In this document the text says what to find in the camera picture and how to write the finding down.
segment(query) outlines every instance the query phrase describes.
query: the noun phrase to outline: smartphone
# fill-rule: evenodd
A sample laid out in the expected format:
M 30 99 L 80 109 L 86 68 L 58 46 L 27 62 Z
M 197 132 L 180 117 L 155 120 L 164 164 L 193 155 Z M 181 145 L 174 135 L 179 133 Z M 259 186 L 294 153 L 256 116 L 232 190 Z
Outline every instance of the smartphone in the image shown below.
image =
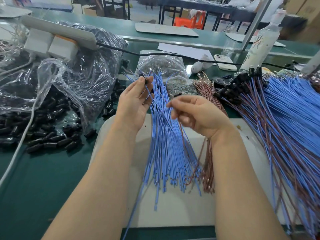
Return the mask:
M 229 56 L 223 56 L 223 55 L 214 55 L 214 59 L 215 61 L 222 61 L 222 62 L 229 62 L 229 63 L 233 63 L 233 61 L 230 59 Z M 231 72 L 236 72 L 238 70 L 238 68 L 235 65 L 230 65 L 230 64 L 217 64 L 218 67 L 221 70 L 225 70 L 225 71 L 231 71 Z

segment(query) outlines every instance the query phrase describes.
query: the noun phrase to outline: person's left hand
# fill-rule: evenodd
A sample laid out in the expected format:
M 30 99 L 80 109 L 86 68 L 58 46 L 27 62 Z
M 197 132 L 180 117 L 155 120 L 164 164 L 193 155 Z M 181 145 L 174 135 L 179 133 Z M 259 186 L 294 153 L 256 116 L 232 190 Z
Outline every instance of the person's left hand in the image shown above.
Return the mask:
M 151 92 L 153 88 L 153 76 L 147 77 L 146 79 L 148 81 L 147 88 L 149 92 Z M 129 126 L 129 129 L 138 133 L 146 119 L 147 111 L 154 98 L 154 94 L 152 93 L 152 98 L 149 97 L 146 100 L 149 92 L 145 88 L 145 78 L 143 76 L 131 83 L 119 97 L 115 121 L 121 123 L 122 126 Z

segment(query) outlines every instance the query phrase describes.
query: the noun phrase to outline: forearm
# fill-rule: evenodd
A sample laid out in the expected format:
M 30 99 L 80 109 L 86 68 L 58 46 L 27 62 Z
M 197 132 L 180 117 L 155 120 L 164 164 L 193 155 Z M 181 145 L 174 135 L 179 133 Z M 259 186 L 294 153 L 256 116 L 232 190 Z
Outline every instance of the forearm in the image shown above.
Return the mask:
M 220 132 L 212 146 L 218 239 L 286 239 L 238 131 Z
M 119 239 L 136 133 L 114 123 L 43 240 Z

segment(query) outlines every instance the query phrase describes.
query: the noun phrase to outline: orange plastic stool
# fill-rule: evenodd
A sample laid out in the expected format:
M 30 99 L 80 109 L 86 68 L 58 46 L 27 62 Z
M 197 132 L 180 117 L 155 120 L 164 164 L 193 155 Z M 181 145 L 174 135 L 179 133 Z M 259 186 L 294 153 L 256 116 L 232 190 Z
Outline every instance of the orange plastic stool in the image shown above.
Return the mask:
M 176 17 L 174 19 L 174 26 L 177 27 L 186 27 L 186 28 L 195 28 L 197 17 L 194 16 L 192 19 L 184 18 L 184 17 Z
M 195 23 L 196 29 L 202 29 L 205 24 L 206 12 L 201 11 L 201 15 L 199 16 L 199 21 Z

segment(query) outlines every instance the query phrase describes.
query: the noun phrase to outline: green work surface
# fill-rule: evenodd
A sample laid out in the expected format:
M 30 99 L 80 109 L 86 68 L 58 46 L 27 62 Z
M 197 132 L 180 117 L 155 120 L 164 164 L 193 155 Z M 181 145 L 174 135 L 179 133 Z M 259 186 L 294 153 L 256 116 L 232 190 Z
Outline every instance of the green work surface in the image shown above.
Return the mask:
M 106 29 L 122 36 L 140 37 L 148 39 L 164 39 L 185 43 L 210 44 L 213 46 L 223 46 L 226 39 L 223 33 L 196 30 L 199 38 L 185 38 L 171 35 L 155 35 L 138 33 L 135 31 L 134 22 L 128 20 L 90 17 L 86 15 L 75 15 L 59 11 L 39 11 L 34 10 L 35 16 L 45 14 L 44 18 L 50 21 L 70 21 L 77 23 L 90 24 Z M 266 62 L 284 65 L 296 60 L 306 62 L 308 59 L 297 57 L 293 58 L 288 54 L 293 52 L 300 56 L 314 55 L 319 47 L 314 45 L 298 44 L 294 42 L 283 42 L 288 47 L 274 47 L 273 52 L 283 55 L 269 55 Z M 141 50 L 157 50 L 158 43 L 145 41 L 129 41 L 127 49 L 139 53 Z M 210 49 L 212 55 L 220 54 L 221 48 Z M 232 56 L 234 62 L 241 63 L 246 56 L 246 52 L 235 53 Z M 124 59 L 130 60 L 129 69 L 135 70 L 138 64 L 138 57 L 124 54 Z M 194 61 L 184 59 L 185 66 L 192 65 Z M 269 67 L 271 70 L 278 71 L 278 68 Z M 206 71 L 209 78 L 224 76 L 226 71 L 212 66 Z M 226 108 L 231 118 L 238 118 L 233 110 Z M 96 127 L 99 129 L 103 124 L 100 118 Z M 0 239 L 1 240 L 39 240 L 52 218 L 55 217 L 63 203 L 74 190 L 82 176 L 86 172 L 91 153 L 94 148 L 94 141 L 85 142 L 85 145 L 78 151 L 66 153 L 65 151 L 46 153 L 30 156 L 23 153 L 23 148 L 18 156 L 17 163 L 14 165 L 8 180 L 0 189 Z M 2 151 L 0 160 L 0 175 L 5 172 L 13 152 Z M 132 229 L 129 231 L 128 239 L 187 239 L 214 237 L 214 227 L 192 227 L 191 233 L 181 232 L 185 228 L 165 228 L 164 235 L 158 235 L 159 230 L 154 229 Z

